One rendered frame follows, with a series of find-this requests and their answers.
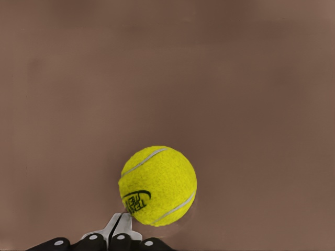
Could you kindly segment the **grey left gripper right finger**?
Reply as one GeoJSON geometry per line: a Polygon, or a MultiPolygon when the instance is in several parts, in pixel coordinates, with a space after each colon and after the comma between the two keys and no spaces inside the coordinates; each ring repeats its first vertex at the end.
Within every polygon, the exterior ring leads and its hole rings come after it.
{"type": "Polygon", "coordinates": [[[132,216],[129,213],[116,213],[111,223],[108,251],[138,251],[142,235],[132,229],[132,216]]]}

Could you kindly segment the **yellow tennis ball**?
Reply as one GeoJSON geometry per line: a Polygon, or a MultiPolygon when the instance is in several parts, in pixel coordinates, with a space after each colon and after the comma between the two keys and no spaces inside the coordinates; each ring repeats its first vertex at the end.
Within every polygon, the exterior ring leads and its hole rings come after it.
{"type": "Polygon", "coordinates": [[[166,226],[192,206],[197,178],[189,160],[167,146],[150,146],[125,163],[118,181],[125,209],[138,222],[166,226]]]}

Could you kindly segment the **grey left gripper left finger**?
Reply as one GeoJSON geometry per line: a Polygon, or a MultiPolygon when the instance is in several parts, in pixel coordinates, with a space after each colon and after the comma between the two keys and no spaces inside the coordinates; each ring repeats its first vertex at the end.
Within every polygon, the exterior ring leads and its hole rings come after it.
{"type": "Polygon", "coordinates": [[[121,213],[116,213],[102,230],[84,234],[70,251],[121,251],[121,244],[112,240],[120,217],[121,213]]]}

